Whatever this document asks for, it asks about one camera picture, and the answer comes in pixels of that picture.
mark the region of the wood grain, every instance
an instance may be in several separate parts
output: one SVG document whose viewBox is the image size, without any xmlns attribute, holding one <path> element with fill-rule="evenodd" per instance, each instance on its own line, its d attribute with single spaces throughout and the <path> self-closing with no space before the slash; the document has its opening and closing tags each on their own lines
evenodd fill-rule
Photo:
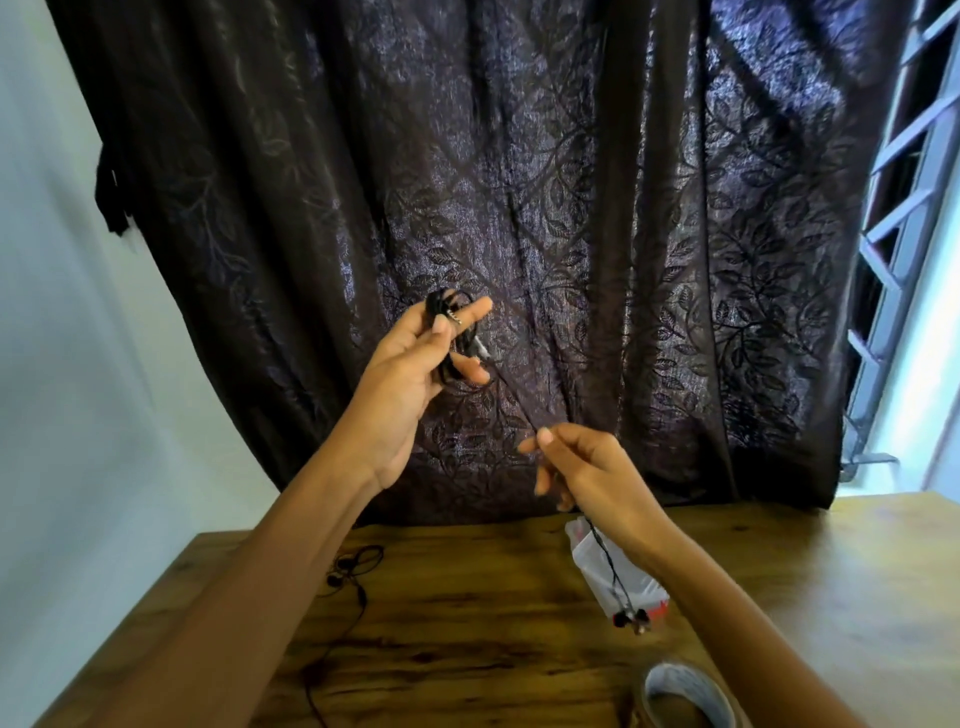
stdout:
<svg viewBox="0 0 960 728">
<path fill-rule="evenodd" d="M 960 724 L 960 506 L 916 494 L 846 498 L 829 513 L 671 515 L 872 725 Z M 382 544 L 386 558 L 362 577 L 367 614 L 313 691 L 328 725 L 614 726 L 636 671 L 658 658 L 715 674 L 673 607 L 655 633 L 609 625 L 572 564 L 565 520 L 354 531 L 345 551 Z M 244 536 L 198 536 L 39 725 L 82 724 Z M 357 612 L 353 590 L 314 601 L 255 724 L 317 725 L 300 668 Z"/>
</svg>

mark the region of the tape roll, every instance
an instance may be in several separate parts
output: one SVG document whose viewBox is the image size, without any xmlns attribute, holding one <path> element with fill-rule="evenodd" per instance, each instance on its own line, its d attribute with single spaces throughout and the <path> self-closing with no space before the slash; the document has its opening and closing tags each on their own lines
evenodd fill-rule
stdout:
<svg viewBox="0 0 960 728">
<path fill-rule="evenodd" d="M 668 728 L 651 710 L 658 695 L 679 695 L 697 706 L 713 728 L 739 728 L 740 721 L 727 694 L 705 672 L 682 662 L 650 666 L 635 690 L 634 726 Z"/>
</svg>

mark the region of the hand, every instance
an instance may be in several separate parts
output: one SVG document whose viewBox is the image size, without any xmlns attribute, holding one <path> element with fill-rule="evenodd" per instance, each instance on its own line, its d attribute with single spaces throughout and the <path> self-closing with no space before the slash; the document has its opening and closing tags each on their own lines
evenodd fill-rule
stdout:
<svg viewBox="0 0 960 728">
<path fill-rule="evenodd" d="M 518 449 L 542 453 L 534 493 L 554 494 L 562 511 L 580 506 L 631 559 L 645 562 L 679 533 L 609 432 L 563 423 L 542 428 Z"/>
<path fill-rule="evenodd" d="M 476 357 L 450 351 L 453 339 L 493 308 L 487 296 L 459 311 L 458 326 L 437 316 L 426 325 L 426 304 L 406 310 L 383 337 L 357 385 L 344 416 L 324 444 L 351 467 L 368 470 L 380 490 L 389 488 L 406 467 L 426 405 L 444 389 L 434 370 L 449 353 L 467 381 L 486 384 L 490 375 Z"/>
</svg>

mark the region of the clear plastic box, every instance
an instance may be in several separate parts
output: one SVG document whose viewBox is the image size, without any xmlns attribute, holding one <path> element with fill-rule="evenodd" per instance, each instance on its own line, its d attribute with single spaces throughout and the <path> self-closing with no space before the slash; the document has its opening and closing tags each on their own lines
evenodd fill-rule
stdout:
<svg viewBox="0 0 960 728">
<path fill-rule="evenodd" d="M 581 516 L 579 519 L 570 521 L 564 530 L 570 539 L 573 563 L 583 573 L 590 590 L 600 602 L 607 617 L 612 619 L 613 615 L 627 605 L 620 582 L 630 596 L 630 603 L 635 610 L 645 610 L 651 620 L 665 616 L 670 595 L 653 576 L 634 566 L 620 547 L 607 538 L 602 531 L 597 529 L 613 561 L 616 575 L 620 577 L 615 586 L 610 563 L 593 537 L 587 519 Z"/>
</svg>

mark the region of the window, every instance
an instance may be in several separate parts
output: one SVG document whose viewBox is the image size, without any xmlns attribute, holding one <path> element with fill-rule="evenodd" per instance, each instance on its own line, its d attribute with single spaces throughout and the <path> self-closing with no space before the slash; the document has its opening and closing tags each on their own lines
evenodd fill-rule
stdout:
<svg viewBox="0 0 960 728">
<path fill-rule="evenodd" d="M 874 162 L 847 336 L 856 374 L 844 422 L 843 482 L 861 465 L 896 460 L 865 448 L 956 156 L 958 17 L 960 0 L 916 0 Z"/>
</svg>

